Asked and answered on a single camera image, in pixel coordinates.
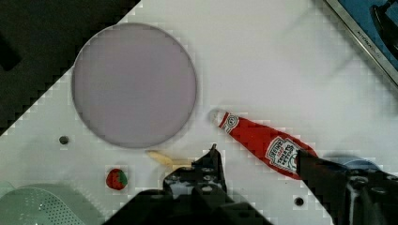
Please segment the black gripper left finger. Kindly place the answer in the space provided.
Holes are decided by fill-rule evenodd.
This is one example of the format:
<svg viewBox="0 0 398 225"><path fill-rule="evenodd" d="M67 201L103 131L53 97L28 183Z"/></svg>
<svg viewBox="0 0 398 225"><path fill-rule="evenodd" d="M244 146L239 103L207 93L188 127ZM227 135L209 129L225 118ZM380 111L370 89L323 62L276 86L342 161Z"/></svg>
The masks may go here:
<svg viewBox="0 0 398 225"><path fill-rule="evenodd" d="M226 191L222 157L213 143L209 151L189 166L182 166L166 175L162 187L172 195L191 195L195 187L216 186Z"/></svg>

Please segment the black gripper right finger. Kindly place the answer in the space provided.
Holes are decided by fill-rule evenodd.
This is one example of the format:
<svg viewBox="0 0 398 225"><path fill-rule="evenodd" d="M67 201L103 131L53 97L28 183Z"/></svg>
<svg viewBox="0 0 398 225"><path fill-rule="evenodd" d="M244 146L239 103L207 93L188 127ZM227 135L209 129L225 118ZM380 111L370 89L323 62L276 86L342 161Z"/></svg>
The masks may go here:
<svg viewBox="0 0 398 225"><path fill-rule="evenodd" d="M398 225L395 175L375 167L349 168L303 150L297 169L334 225Z"/></svg>

